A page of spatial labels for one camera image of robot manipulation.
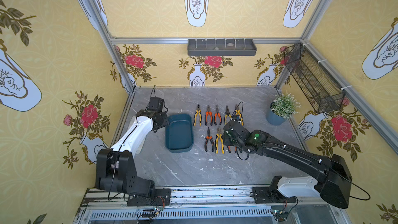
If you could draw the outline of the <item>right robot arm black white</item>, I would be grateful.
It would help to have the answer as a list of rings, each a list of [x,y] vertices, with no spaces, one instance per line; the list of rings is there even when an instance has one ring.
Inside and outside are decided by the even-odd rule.
[[[341,156],[328,158],[289,145],[261,130],[249,132],[237,120],[224,126],[222,138],[228,146],[235,146],[248,155],[276,159],[307,174],[296,178],[275,176],[265,193],[254,191],[255,197],[268,197],[274,202],[317,197],[334,207],[348,208],[352,176]]]

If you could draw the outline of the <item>orange black upside-down long-nose pliers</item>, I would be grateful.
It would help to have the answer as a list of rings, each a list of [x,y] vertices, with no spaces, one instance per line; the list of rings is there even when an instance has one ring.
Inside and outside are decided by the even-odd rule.
[[[213,141],[213,137],[211,136],[211,132],[210,132],[210,128],[207,128],[207,135],[205,137],[205,145],[204,145],[204,149],[206,152],[208,152],[208,143],[211,144],[211,151],[214,152],[215,151],[215,144]]]

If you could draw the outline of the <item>green white artificial plant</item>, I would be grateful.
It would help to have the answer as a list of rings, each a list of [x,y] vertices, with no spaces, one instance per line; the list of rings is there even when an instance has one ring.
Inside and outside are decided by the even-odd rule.
[[[284,119],[288,119],[292,115],[297,114],[297,110],[300,107],[301,104],[291,93],[280,95],[271,103],[271,111]]]

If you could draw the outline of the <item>yellow black combination pliers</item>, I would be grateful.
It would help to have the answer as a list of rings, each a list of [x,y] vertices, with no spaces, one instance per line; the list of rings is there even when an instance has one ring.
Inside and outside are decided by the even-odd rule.
[[[236,106],[235,106],[234,115],[241,115],[241,116],[242,116],[242,114],[241,114],[241,112],[240,112],[240,109],[239,109],[239,105],[238,105],[238,104],[236,104]]]

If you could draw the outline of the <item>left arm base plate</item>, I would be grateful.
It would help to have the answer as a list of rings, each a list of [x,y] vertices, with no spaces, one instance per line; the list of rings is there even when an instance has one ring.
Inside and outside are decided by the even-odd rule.
[[[168,206],[171,200],[170,188],[156,188],[152,196],[131,194],[127,200],[127,206]]]

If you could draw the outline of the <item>yellow black deli pliers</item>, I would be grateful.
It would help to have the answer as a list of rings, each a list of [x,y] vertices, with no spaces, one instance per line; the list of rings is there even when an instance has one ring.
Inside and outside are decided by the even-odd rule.
[[[223,142],[223,139],[222,139],[222,132],[221,132],[221,128],[220,127],[217,128],[217,133],[216,133],[216,142],[215,142],[216,154],[219,153],[219,144],[221,145],[220,146],[221,147],[221,153],[224,154],[225,153],[225,151],[224,151],[224,142]]]

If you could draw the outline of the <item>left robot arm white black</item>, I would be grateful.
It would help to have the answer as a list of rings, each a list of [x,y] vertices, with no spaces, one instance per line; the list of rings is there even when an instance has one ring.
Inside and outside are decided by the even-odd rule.
[[[137,175],[134,156],[150,132],[169,125],[167,113],[141,110],[123,137],[97,155],[96,189],[154,198],[154,181]]]

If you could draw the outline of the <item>teal storage box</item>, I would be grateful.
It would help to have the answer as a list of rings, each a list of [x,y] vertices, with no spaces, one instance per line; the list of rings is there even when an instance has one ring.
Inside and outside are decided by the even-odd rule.
[[[193,123],[189,114],[176,114],[168,117],[165,131],[165,147],[171,153],[188,152],[194,144]]]

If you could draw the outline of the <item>grey wall shelf tray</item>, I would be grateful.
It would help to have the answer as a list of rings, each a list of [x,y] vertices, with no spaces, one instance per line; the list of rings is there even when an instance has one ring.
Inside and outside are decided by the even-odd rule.
[[[255,56],[257,50],[247,38],[195,38],[187,46],[189,56]]]

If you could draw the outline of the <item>blue plant pot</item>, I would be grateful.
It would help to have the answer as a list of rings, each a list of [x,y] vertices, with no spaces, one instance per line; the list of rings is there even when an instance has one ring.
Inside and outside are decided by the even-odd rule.
[[[273,104],[274,103],[271,103],[267,110],[266,120],[268,121],[269,124],[278,126],[278,125],[283,124],[286,120],[285,120],[285,118],[275,114],[272,111],[271,107],[273,106]]]

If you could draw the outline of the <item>yellow black long-nose pliers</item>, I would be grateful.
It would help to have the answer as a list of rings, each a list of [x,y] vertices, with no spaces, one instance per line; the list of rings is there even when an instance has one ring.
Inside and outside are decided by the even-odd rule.
[[[226,110],[225,110],[225,113],[224,113],[224,123],[227,124],[231,120],[231,118],[232,118],[232,115],[231,115],[231,112],[229,110],[229,107],[226,106]]]

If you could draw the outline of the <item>yellow black large pliers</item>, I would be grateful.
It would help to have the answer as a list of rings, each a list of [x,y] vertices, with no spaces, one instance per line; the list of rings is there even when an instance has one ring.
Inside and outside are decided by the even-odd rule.
[[[197,125],[201,126],[202,125],[202,113],[201,113],[200,104],[197,105],[197,108],[195,110],[193,125],[194,126],[197,126]]]

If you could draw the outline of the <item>orange black needle pliers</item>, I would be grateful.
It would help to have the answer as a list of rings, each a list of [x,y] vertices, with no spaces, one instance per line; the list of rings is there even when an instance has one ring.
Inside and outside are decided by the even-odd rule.
[[[206,112],[205,112],[205,125],[213,125],[213,114],[211,111],[210,106],[207,106]]]

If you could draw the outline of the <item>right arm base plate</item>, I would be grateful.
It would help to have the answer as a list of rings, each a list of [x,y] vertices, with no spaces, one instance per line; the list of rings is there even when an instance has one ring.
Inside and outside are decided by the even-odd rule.
[[[287,198],[283,196],[278,190],[270,189],[269,187],[253,187],[249,196],[254,199],[256,204],[287,204],[297,202],[295,197]]]

